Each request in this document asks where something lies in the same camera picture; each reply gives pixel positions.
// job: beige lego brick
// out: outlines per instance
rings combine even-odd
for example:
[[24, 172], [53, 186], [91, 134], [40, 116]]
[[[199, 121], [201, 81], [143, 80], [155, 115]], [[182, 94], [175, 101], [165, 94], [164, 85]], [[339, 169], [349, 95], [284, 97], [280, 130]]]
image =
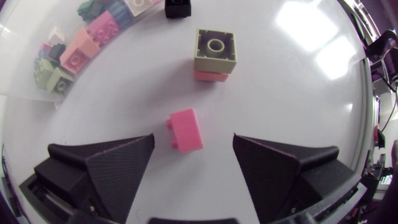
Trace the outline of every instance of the beige lego brick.
[[233, 33], [198, 29], [195, 70], [230, 74], [237, 62]]
[[46, 88], [49, 93], [64, 94], [75, 79], [60, 68], [56, 68], [52, 73]]

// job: green lego brick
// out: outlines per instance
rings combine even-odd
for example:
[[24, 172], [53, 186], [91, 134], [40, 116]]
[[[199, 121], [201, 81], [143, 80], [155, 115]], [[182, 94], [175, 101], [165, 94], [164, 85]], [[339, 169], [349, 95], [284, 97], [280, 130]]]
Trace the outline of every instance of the green lego brick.
[[94, 0], [89, 0], [87, 2], [83, 2], [80, 7], [77, 9], [77, 13], [81, 18], [83, 18], [83, 21], [88, 21], [94, 19], [92, 15], [90, 15], [90, 9], [94, 3]]
[[104, 4], [94, 2], [90, 8], [90, 15], [96, 19], [98, 16], [104, 13], [104, 11], [105, 11]]
[[195, 70], [230, 74], [237, 62], [233, 33], [198, 29]]
[[47, 59], [40, 59], [39, 65], [34, 73], [37, 88], [46, 89], [46, 84], [53, 74], [57, 65]]
[[63, 95], [74, 81], [75, 79], [73, 76], [69, 75], [61, 68], [56, 68], [46, 84], [46, 89], [49, 93]]

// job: pile of lego bricks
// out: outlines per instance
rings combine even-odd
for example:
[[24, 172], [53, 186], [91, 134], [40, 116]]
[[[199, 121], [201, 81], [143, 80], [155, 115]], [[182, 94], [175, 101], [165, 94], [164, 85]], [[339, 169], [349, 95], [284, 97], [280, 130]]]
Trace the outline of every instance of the pile of lego bricks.
[[89, 0], [77, 12], [88, 22], [68, 45], [65, 35], [54, 27], [47, 43], [42, 44], [35, 60], [34, 78], [39, 89], [64, 95], [75, 75], [93, 59], [135, 17], [159, 0]]

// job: lego stud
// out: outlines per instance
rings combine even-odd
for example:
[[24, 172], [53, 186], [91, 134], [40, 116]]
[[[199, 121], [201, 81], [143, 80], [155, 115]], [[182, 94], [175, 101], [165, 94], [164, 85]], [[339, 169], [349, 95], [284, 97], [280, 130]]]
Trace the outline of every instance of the lego stud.
[[107, 44], [109, 42], [109, 37], [106, 36], [102, 39], [102, 43]]
[[175, 138], [173, 138], [173, 139], [170, 141], [170, 143], [171, 143], [171, 145], [172, 145], [172, 147], [173, 147], [174, 149], [178, 149], [177, 140], [176, 140]]
[[63, 81], [60, 81], [58, 84], [57, 84], [57, 90], [58, 91], [63, 91], [63, 90], [65, 90], [67, 88], [67, 84], [65, 83], [65, 82], [63, 82]]
[[207, 42], [207, 56], [220, 57], [225, 49], [225, 44], [219, 39], [211, 39]]
[[102, 38], [102, 37], [104, 36], [104, 34], [105, 34], [104, 30], [100, 29], [100, 30], [97, 32], [97, 37], [98, 37], [98, 38]]
[[169, 130], [172, 130], [172, 129], [173, 129], [172, 121], [171, 121], [170, 119], [168, 119], [168, 120], [166, 121], [166, 126], [167, 126], [167, 128], [168, 128]]

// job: lego brick hole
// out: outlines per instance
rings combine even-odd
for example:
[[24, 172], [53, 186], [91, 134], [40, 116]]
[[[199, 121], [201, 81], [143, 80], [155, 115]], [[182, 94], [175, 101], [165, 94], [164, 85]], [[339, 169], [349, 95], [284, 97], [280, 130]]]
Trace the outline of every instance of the lego brick hole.
[[142, 6], [145, 0], [134, 0], [133, 3], [135, 6]]
[[67, 84], [63, 81], [59, 81], [57, 84], [57, 90], [58, 91], [63, 91], [67, 88]]
[[219, 57], [225, 49], [225, 44], [219, 39], [211, 39], [207, 42], [206, 54], [210, 57]]
[[233, 34], [199, 30], [198, 56], [235, 60]]
[[80, 57], [79, 56], [74, 56], [74, 57], [72, 57], [72, 59], [70, 60], [70, 63], [72, 64], [72, 65], [78, 65], [79, 63], [80, 63]]

